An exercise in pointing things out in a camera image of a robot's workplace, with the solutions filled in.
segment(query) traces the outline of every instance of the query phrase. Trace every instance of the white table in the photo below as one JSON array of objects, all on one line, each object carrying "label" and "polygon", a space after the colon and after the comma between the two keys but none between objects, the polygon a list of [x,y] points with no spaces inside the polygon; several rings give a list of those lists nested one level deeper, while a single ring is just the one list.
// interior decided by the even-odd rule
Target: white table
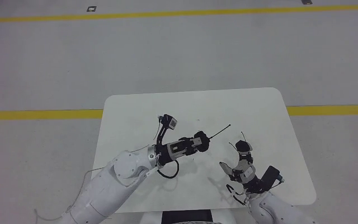
[{"label": "white table", "polygon": [[[117,212],[148,212],[188,209],[238,208],[225,185],[237,191],[219,166],[235,167],[238,153],[228,142],[242,138],[252,145],[259,178],[272,165],[286,182],[272,192],[291,204],[312,204],[316,193],[293,130],[281,93],[275,88],[214,90],[111,96],[105,102],[93,167],[105,166],[120,151],[154,144],[158,115],[177,119],[163,144],[192,137],[198,130],[208,136],[228,124],[225,132],[213,138],[209,150],[178,159],[180,171],[169,180],[158,173],[145,180]],[[176,165],[162,172],[173,175]]]}]

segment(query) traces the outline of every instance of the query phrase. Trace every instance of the gray floor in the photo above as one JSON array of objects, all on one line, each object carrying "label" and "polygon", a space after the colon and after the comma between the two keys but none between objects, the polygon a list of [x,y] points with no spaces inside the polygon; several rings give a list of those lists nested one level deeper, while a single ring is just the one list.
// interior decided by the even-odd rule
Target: gray floor
[{"label": "gray floor", "polygon": [[[355,1],[314,1],[315,5]],[[0,17],[299,7],[300,0],[0,2]],[[110,95],[276,87],[287,105],[358,104],[357,11],[0,23],[0,110],[101,109]],[[291,117],[321,223],[356,223],[358,116]],[[100,120],[0,120],[0,223],[59,216],[92,168]],[[253,223],[235,209],[238,223]],[[104,223],[138,223],[115,214]]]}]

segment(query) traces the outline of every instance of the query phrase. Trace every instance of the floor marking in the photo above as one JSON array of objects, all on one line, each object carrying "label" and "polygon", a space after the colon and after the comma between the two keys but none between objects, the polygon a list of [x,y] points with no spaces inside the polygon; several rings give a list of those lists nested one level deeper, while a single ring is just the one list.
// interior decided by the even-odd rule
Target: floor marking
[{"label": "floor marking", "polygon": [[105,20],[114,18],[143,18],[143,17],[171,17],[171,16],[208,16],[208,15],[235,15],[257,13],[292,13],[292,12],[323,12],[358,10],[358,5],[345,6],[304,6],[281,8],[237,8],[227,10],[192,10],[192,11],[168,11],[168,12],[134,12],[111,13],[91,15],[57,15],[57,16],[32,16],[32,17],[0,17],[0,22],[39,22],[62,20]]},{"label": "floor marking", "polygon": [[[287,106],[290,116],[358,115],[358,105]],[[0,111],[0,120],[101,119],[103,110]]]}]

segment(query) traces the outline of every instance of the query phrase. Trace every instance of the black cable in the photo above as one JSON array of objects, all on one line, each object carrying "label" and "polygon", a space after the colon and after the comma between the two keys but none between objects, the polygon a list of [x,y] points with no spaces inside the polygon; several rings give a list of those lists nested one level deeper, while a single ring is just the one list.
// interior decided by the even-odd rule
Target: black cable
[{"label": "black cable", "polygon": [[276,184],[276,185],[273,186],[272,188],[275,188],[275,187],[279,186],[280,184],[282,184],[282,182],[279,182],[278,184]]},{"label": "black cable", "polygon": [[[229,184],[226,185],[226,188],[229,190],[230,194],[231,194],[232,191],[234,190],[234,188],[233,188],[231,185],[229,185]],[[242,204],[243,206],[245,206],[245,203],[243,203],[242,201],[240,201],[235,195],[233,195],[233,198],[234,198],[237,202],[239,202],[240,204]]]},{"label": "black cable", "polygon": [[176,171],[176,173],[175,173],[173,176],[167,176],[167,175],[165,175],[164,173],[162,173],[160,170],[158,170],[158,173],[159,173],[162,177],[167,178],[167,179],[173,179],[173,178],[175,178],[175,177],[178,175],[178,172],[179,172],[179,163],[178,163],[178,161],[176,161],[176,160],[175,160],[175,162],[177,163],[177,171]]}]

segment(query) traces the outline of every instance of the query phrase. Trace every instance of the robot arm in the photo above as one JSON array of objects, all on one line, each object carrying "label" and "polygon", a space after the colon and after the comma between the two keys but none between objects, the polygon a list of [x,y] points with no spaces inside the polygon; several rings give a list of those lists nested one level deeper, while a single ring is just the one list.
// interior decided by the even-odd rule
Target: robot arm
[{"label": "robot arm", "polygon": [[181,138],[179,141],[162,145],[166,130],[174,130],[177,121],[164,114],[159,117],[159,122],[162,129],[157,144],[118,154],[88,183],[58,224],[98,224],[116,212],[152,173],[158,171],[166,177],[159,171],[165,164],[184,155],[208,150],[211,138],[202,131],[197,132],[193,138]]},{"label": "robot arm", "polygon": [[241,201],[238,194],[234,192],[230,185],[228,190],[234,199],[242,205],[249,204],[249,213],[260,224],[316,224],[317,222],[303,214],[299,209],[274,196],[269,190],[276,180],[278,185],[284,182],[278,169],[270,166],[263,177],[259,179],[253,165],[251,157],[252,147],[246,141],[239,141],[235,144],[235,149],[239,153],[239,163],[235,168],[230,168],[227,164],[220,162],[220,166],[231,181],[239,182],[244,187],[246,198]]}]

